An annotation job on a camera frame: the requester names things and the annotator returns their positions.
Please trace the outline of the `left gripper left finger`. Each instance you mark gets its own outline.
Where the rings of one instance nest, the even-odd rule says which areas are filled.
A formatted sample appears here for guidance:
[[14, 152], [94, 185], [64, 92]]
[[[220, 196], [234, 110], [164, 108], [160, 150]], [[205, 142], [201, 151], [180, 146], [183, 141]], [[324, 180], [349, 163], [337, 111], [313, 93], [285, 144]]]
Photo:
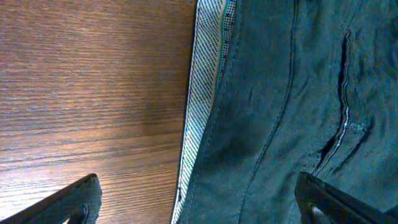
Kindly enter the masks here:
[[1, 223], [96, 223], [102, 191], [96, 174], [89, 174]]

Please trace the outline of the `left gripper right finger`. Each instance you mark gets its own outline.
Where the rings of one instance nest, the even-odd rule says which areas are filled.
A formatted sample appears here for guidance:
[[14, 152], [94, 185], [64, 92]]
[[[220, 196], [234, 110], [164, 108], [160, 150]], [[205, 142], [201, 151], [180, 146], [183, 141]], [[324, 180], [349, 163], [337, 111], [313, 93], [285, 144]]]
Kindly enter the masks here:
[[307, 172], [299, 173], [294, 194], [304, 224], [397, 224], [396, 206], [381, 212]]

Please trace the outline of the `black shorts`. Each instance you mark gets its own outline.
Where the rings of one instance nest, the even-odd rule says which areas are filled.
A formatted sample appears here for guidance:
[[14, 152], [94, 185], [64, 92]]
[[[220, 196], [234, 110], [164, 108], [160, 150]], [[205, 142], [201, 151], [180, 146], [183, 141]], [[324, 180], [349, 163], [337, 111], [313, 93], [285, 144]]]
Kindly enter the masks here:
[[299, 223], [299, 173], [397, 205], [397, 1], [199, 0], [172, 223]]

